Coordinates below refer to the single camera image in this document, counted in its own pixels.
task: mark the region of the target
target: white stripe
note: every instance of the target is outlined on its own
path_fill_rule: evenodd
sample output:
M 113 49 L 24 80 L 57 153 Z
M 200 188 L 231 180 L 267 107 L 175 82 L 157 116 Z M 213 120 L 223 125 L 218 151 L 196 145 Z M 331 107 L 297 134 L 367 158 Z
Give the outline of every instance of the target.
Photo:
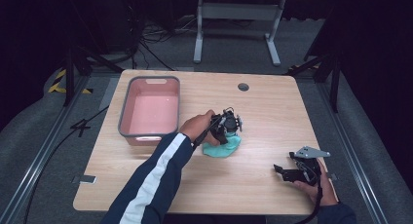
M 151 204 L 155 193 L 158 190 L 161 178 L 167 169 L 169 160 L 178 150 L 185 137 L 184 134 L 179 133 L 158 159 L 157 164 L 146 176 L 142 186 L 137 191 L 136 197 L 128 204 L 120 221 L 121 224 L 136 224 L 142 222 L 145 207 Z

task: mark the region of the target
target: teal cloth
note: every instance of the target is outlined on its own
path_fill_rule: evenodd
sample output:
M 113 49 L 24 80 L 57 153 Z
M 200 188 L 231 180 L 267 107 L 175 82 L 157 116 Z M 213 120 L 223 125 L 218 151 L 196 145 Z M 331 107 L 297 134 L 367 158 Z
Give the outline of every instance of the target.
M 226 144 L 213 146 L 209 143 L 204 143 L 204 154 L 211 156 L 212 158 L 226 158 L 234 153 L 238 146 L 240 146 L 241 138 L 235 132 L 226 133 L 225 137 L 228 140 L 228 143 Z

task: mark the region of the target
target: human arm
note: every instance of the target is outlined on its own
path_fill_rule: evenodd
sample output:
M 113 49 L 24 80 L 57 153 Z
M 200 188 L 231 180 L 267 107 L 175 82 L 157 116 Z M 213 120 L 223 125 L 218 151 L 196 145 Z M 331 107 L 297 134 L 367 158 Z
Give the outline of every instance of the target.
M 179 133 L 164 136 L 152 156 L 139 166 L 100 223 L 162 223 L 178 190 L 191 142 L 204 131 L 213 111 L 184 123 Z M 208 134 L 206 141 L 217 144 Z
M 321 170 L 320 185 L 322 188 L 322 198 L 320 201 L 317 218 L 319 224 L 354 224 L 357 223 L 356 214 L 345 204 L 337 201 L 331 182 L 329 181 L 324 165 L 319 161 Z M 316 202 L 318 188 L 317 185 L 310 186 L 301 181 L 293 183 L 298 189 L 309 195 L 313 203 Z

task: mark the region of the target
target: plastic bin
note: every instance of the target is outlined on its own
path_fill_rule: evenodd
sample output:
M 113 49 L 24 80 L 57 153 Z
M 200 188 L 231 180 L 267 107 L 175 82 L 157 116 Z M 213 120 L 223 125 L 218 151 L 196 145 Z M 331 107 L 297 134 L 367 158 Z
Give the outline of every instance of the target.
M 180 83 L 173 76 L 140 76 L 130 80 L 119 120 L 129 145 L 157 145 L 175 132 L 179 121 Z

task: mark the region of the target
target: striped sleeve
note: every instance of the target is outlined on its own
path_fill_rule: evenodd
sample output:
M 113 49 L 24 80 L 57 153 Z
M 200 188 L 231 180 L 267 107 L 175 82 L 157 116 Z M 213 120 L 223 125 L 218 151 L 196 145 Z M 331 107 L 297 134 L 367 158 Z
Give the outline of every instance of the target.
M 192 156 L 181 133 L 163 137 L 152 156 L 136 169 L 100 223 L 162 223 L 178 190 L 182 168 Z

